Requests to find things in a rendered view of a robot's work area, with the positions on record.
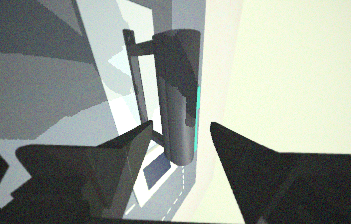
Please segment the white square tile with dark blue centre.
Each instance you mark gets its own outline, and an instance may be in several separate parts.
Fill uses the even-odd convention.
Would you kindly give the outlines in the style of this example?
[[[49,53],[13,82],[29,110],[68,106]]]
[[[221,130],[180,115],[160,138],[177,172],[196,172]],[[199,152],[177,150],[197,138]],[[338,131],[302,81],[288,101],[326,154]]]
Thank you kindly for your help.
[[[133,188],[140,207],[148,201],[176,168],[177,165],[165,157],[164,148],[159,144],[146,153]]]

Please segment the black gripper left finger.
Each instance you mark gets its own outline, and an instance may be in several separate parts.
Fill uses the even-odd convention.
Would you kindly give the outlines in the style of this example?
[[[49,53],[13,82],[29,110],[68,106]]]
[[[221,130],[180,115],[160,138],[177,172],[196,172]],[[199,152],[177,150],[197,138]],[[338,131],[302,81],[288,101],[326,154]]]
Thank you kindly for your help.
[[[28,174],[87,177],[108,219],[122,219],[151,142],[148,120],[98,146],[19,147],[15,156]]]

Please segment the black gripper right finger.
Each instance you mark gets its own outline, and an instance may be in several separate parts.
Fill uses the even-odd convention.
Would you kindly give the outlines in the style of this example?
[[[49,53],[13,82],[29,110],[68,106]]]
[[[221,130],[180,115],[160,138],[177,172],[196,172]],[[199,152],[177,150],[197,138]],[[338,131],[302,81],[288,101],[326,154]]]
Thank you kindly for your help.
[[[299,175],[351,175],[351,154],[278,152],[217,122],[210,133],[245,224],[267,224]]]

